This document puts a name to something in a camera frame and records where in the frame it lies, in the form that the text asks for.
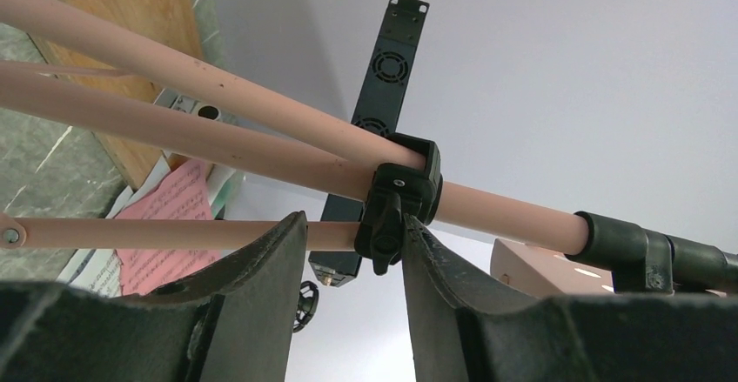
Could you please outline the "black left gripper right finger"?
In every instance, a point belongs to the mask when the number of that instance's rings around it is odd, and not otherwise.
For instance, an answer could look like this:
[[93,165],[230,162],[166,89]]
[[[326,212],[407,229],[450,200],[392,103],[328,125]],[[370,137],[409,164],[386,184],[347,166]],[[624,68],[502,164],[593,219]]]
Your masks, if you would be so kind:
[[401,261],[419,381],[734,381],[737,300],[534,298],[405,217]]

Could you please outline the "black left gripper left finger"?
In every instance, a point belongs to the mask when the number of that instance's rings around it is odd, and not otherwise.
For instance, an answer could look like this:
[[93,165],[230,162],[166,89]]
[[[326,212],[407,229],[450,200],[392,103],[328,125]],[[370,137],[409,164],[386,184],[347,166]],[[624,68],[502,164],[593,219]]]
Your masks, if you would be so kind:
[[294,212],[144,296],[58,282],[1,286],[4,381],[281,381],[307,243]]

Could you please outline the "pink sheet music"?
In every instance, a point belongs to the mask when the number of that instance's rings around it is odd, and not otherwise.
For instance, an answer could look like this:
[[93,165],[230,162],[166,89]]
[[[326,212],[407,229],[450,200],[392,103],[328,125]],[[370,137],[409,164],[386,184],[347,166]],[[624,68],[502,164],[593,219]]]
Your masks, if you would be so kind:
[[203,249],[185,236],[195,222],[213,220],[208,170],[207,163],[191,159],[117,214],[116,220],[137,225],[134,239],[116,249],[122,295],[149,293],[220,259],[219,251]]

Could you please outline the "white sheet music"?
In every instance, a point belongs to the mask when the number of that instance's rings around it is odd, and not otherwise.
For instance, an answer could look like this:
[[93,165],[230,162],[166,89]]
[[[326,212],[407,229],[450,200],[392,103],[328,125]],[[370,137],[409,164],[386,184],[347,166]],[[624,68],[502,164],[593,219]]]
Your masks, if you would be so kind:
[[[143,198],[156,188],[170,171],[166,159],[161,157],[137,191],[127,186],[119,194],[105,218],[116,217],[123,208]],[[80,249],[70,258],[56,281],[97,295],[115,298],[122,293],[120,274],[121,260],[114,249]]]

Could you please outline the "pink music stand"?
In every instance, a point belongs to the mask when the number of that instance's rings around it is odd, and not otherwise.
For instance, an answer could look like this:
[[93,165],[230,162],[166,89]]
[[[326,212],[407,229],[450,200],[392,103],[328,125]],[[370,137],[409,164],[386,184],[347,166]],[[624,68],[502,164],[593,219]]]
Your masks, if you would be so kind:
[[[1,20],[274,129],[250,131],[46,77],[18,62],[1,68],[4,108],[122,137],[188,157],[360,200],[384,167],[417,173],[427,157],[363,131],[58,0],[1,0]],[[631,223],[568,214],[445,182],[429,211],[439,221],[580,257],[614,274],[643,263],[651,285],[737,291],[737,258]]]

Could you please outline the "black tripod mic stand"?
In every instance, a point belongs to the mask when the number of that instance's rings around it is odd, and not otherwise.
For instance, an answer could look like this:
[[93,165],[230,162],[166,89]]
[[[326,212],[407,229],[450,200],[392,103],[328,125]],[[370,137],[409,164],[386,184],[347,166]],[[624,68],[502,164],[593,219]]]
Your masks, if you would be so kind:
[[303,281],[299,289],[299,299],[293,321],[292,332],[305,329],[314,317],[319,304],[319,288],[312,281]]

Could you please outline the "white microphone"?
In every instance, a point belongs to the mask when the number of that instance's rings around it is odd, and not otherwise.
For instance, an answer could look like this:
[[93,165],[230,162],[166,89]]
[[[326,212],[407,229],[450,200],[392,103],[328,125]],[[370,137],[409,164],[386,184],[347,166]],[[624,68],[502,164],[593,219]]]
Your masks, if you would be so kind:
[[219,164],[213,165],[210,174],[206,180],[209,204],[213,204],[215,202],[221,189],[234,173],[235,170],[231,167]]

